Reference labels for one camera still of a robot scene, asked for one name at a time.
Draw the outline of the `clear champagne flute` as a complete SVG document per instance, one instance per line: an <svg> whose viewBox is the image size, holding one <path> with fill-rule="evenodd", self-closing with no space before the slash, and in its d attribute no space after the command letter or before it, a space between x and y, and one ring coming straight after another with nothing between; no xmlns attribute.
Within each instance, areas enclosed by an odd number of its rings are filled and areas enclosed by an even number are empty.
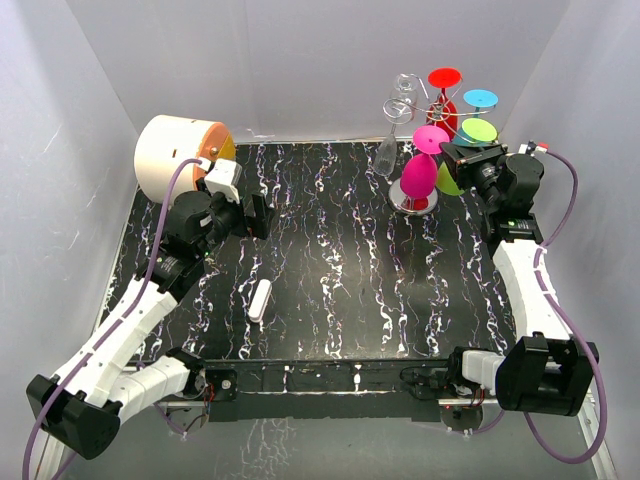
<svg viewBox="0 0 640 480"><path fill-rule="evenodd" d="M388 177L394 170L397 156L396 127L413 119L413 102L409 98L390 98L383 104L383 113L391 129L379 145L372 168L376 174Z"/></svg>

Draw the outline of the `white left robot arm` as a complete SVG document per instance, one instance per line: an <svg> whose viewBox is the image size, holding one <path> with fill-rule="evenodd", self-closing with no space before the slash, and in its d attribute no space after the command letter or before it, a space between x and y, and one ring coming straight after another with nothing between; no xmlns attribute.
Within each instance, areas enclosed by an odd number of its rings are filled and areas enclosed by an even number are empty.
<svg viewBox="0 0 640 480"><path fill-rule="evenodd" d="M79 351L28 385L87 459L169 397L210 421L437 416L448 366L504 347L472 195L393 208L368 143L169 152L149 255Z"/></svg>

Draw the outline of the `green wine glass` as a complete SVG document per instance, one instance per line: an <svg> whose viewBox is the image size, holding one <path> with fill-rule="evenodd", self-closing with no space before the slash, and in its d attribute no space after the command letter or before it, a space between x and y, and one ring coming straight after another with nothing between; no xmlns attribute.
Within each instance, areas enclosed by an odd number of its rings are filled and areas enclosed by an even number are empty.
<svg viewBox="0 0 640 480"><path fill-rule="evenodd" d="M493 143L498 137L496 127L487 120L479 117L467 118L454 135L452 143L463 147L480 147ZM441 154L441 163L438 170L436 187L445 195L460 196L464 193L453 180L449 172L444 155Z"/></svg>

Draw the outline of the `pink wine glass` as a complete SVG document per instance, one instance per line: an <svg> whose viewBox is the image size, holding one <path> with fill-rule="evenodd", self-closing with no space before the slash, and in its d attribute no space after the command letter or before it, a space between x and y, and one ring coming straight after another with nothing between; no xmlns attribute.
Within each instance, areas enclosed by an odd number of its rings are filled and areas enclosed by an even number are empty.
<svg viewBox="0 0 640 480"><path fill-rule="evenodd" d="M413 134L418 153L406 164L401 178L401 191L411 199L428 197L435 188L438 166L435 157L441 153L440 143L448 142L447 133L434 125L419 127Z"/></svg>

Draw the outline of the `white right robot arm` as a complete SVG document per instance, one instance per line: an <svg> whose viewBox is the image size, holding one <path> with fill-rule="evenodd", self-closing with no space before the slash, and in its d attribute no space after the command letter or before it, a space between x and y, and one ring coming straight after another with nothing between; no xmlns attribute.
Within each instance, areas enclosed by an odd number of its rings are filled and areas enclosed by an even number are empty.
<svg viewBox="0 0 640 480"><path fill-rule="evenodd" d="M532 212L544 175L539 145L516 153L505 145L444 143L440 154L456 186L475 189L484 204L481 238L504 283L516 327L506 354L458 347L449 356L447 388L466 397L479 387L508 411L574 416L598 359L594 343L580 345L543 264L544 239Z"/></svg>

